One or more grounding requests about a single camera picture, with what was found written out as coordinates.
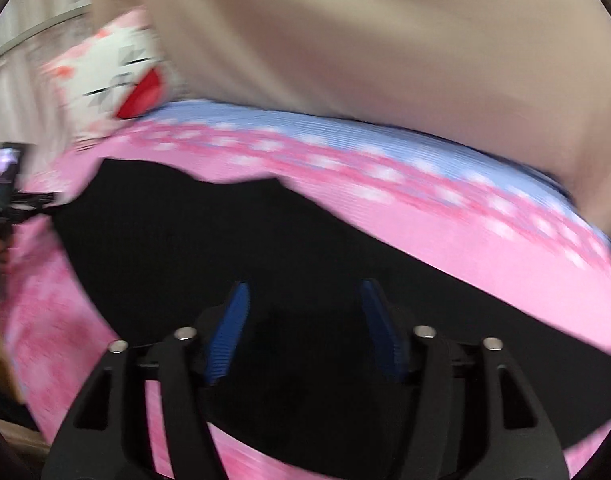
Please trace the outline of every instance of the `silver bolt head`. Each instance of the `silver bolt head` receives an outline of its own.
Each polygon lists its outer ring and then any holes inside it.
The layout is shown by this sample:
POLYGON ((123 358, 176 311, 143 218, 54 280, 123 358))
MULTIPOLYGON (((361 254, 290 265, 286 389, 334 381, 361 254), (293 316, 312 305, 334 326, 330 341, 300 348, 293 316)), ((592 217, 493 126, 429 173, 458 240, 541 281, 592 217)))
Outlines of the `silver bolt head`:
POLYGON ((428 325, 417 325, 414 327, 414 334, 417 337, 423 337, 425 339, 432 339, 437 336, 437 331, 428 325))
POLYGON ((187 341, 196 335, 197 329, 195 329, 193 326, 182 326, 174 332, 175 338, 177 338, 179 341, 187 341))
POLYGON ((503 349, 503 341, 497 337, 487 337, 483 340, 483 346, 496 352, 503 349))
POLYGON ((128 349, 128 342, 123 339, 118 339, 113 341, 108 345, 108 350, 113 354, 120 354, 121 352, 125 352, 128 349))

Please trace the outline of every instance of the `blue plastic tab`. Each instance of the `blue plastic tab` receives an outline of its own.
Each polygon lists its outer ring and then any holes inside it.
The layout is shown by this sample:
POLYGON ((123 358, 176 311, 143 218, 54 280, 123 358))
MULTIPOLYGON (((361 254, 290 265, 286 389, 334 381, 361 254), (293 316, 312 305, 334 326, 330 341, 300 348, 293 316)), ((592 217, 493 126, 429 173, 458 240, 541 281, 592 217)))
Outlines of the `blue plastic tab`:
POLYGON ((361 306, 379 369, 387 378, 403 381, 407 375, 407 345, 396 333, 373 282, 366 280, 361 283, 361 306))
POLYGON ((212 385, 228 374, 249 310, 250 289, 246 283, 240 283, 234 289, 226 312, 208 344, 204 374, 208 384, 212 385))

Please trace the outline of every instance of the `beige fabric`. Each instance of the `beige fabric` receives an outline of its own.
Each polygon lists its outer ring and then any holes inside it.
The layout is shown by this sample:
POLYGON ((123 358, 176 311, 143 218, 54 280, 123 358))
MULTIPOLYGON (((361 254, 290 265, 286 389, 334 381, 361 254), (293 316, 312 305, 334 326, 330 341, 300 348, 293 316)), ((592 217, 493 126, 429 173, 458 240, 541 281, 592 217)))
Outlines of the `beige fabric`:
POLYGON ((599 0, 146 4, 199 96, 414 128, 558 176, 611 235, 611 18, 599 0))
POLYGON ((35 458, 45 462, 50 446, 37 431, 0 420, 0 432, 12 449, 22 458, 35 458))

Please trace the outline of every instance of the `hello kitty plush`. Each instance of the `hello kitty plush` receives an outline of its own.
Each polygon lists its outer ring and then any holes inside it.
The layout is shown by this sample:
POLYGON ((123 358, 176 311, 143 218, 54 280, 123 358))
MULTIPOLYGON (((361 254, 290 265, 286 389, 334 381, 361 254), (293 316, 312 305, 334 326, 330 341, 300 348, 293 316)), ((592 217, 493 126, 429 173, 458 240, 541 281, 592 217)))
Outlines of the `hello kitty plush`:
POLYGON ((43 67, 79 149, 169 98, 166 69, 145 8, 102 27, 43 67))

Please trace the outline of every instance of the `pink fabric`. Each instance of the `pink fabric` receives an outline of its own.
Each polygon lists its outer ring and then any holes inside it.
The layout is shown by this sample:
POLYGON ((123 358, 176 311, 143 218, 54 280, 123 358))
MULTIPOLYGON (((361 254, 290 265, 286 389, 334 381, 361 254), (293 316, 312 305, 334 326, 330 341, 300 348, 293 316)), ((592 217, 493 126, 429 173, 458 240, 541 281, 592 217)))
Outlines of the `pink fabric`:
MULTIPOLYGON (((431 168, 378 153, 342 152, 269 130, 225 132, 153 121, 135 124, 87 152, 65 154, 27 189, 61 190, 70 200, 107 156, 161 162, 212 182, 284 176, 286 185, 375 237, 611 353, 611 254, 594 231, 556 208, 510 196, 481 179, 450 181, 431 168), (197 136, 207 141, 186 142, 197 136), (522 218, 541 230, 553 230, 551 236, 535 237, 522 228, 518 216, 509 214, 512 208, 527 212, 522 218)), ((115 335, 79 287, 45 219, 19 229, 0 329, 32 413, 51 440, 115 335)), ((157 469, 170 475, 156 387, 148 392, 157 469)), ((320 478, 218 430, 213 435, 233 480, 320 478)), ((567 452, 572 472, 604 435, 600 430, 567 452)))

